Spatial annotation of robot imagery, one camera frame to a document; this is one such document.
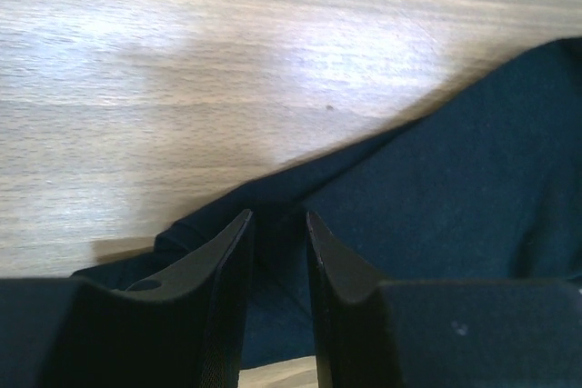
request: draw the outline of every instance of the wood grain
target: wood grain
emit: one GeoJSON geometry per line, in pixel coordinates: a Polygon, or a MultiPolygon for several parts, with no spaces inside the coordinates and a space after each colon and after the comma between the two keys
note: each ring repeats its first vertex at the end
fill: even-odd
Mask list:
{"type": "Polygon", "coordinates": [[[143,250],[579,34],[582,0],[0,0],[0,274],[143,250]]]}

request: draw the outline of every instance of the light wood tabletop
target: light wood tabletop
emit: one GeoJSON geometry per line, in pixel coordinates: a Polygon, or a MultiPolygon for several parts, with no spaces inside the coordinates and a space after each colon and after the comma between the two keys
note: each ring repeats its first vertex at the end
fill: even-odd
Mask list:
{"type": "MultiPolygon", "coordinates": [[[[582,0],[0,0],[0,274],[145,250],[237,184],[580,34],[582,0]]],[[[241,381],[315,386],[292,364],[241,381]]]]}

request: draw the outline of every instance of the folded cloth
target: folded cloth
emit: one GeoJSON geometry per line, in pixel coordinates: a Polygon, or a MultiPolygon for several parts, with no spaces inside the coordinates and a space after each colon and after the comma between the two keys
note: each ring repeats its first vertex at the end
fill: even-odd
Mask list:
{"type": "Polygon", "coordinates": [[[396,279],[582,283],[582,38],[525,52],[423,119],[244,184],[150,254],[75,274],[125,289],[244,208],[256,212],[245,368],[315,352],[306,210],[396,279]]]}

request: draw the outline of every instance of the cloth fold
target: cloth fold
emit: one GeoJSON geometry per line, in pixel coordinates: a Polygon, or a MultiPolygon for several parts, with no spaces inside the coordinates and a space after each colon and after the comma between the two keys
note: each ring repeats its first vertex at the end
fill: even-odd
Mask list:
{"type": "Polygon", "coordinates": [[[525,52],[433,114],[244,184],[154,251],[76,272],[125,289],[256,213],[245,368],[313,354],[305,212],[395,279],[582,281],[582,38],[525,52]]]}

